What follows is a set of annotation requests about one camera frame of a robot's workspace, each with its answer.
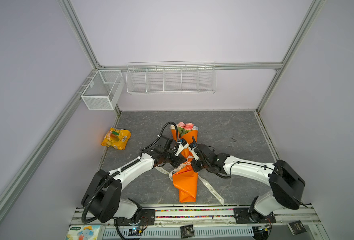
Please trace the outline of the white ribbon gold lettering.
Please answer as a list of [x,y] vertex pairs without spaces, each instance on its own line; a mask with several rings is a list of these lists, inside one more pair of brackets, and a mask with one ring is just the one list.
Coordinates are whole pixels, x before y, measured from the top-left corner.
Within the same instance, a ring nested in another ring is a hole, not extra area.
[[[156,167],[156,170],[158,170],[159,172],[168,175],[168,178],[173,182],[172,180],[172,174],[176,173],[178,170],[182,169],[183,167],[185,167],[188,164],[180,164],[176,169],[168,172],[166,171],[164,168],[162,167]],[[198,174],[198,182],[201,182],[206,188],[207,190],[209,190],[209,192],[217,199],[217,201],[223,205],[225,203],[225,200],[220,196],[220,194],[212,187],[212,185],[205,179],[203,179],[202,177],[199,176]]]

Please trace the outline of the orange wrapping paper sheet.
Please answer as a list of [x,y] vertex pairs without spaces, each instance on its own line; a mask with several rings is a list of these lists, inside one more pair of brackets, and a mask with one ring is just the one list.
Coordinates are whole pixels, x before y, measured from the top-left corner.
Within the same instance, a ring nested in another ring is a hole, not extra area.
[[188,164],[176,173],[172,174],[174,187],[179,190],[180,203],[193,203],[197,198],[198,173],[194,172],[191,161],[193,154],[188,149],[181,152],[185,158],[184,164]]

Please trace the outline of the dark pink fake rose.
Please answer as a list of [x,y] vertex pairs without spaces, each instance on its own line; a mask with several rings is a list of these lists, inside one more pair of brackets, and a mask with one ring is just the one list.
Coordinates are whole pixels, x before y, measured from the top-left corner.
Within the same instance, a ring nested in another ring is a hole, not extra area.
[[193,123],[187,123],[184,125],[184,129],[187,131],[191,131],[194,128],[194,124]]

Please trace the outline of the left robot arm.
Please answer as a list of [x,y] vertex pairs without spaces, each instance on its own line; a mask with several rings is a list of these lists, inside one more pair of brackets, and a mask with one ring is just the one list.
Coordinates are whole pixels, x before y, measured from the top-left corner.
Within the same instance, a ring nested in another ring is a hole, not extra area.
[[182,151],[188,146],[184,139],[176,141],[161,135],[152,146],[143,148],[131,162],[115,170],[95,173],[81,200],[84,207],[81,222],[106,223],[117,218],[127,219],[134,224],[140,222],[142,206],[134,200],[122,199],[122,190],[140,175],[159,165],[178,167],[183,164],[186,159]]

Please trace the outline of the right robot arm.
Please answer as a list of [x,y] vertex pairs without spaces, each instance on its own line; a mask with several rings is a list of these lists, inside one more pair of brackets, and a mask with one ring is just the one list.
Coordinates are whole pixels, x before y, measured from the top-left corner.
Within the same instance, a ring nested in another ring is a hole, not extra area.
[[195,172],[206,170],[223,179],[241,176],[270,186],[271,189],[255,197],[241,215],[247,222],[267,223],[275,210],[298,210],[303,205],[301,199],[305,181],[285,161],[261,163],[243,160],[230,154],[216,154],[204,144],[191,144],[188,149],[194,157],[191,165]]

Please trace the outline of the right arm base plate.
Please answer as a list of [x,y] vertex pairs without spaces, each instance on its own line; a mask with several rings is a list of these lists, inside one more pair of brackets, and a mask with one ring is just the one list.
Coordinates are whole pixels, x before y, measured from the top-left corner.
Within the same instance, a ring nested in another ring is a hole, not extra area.
[[234,208],[234,218],[237,224],[273,224],[276,218],[271,212],[267,216],[263,216],[257,211],[249,212],[249,208]]

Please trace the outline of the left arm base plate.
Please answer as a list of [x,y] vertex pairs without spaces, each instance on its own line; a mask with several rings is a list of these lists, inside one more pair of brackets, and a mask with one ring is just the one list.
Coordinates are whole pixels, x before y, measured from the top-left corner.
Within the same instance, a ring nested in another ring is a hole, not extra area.
[[155,209],[142,209],[134,219],[116,218],[118,226],[153,226],[156,219]]

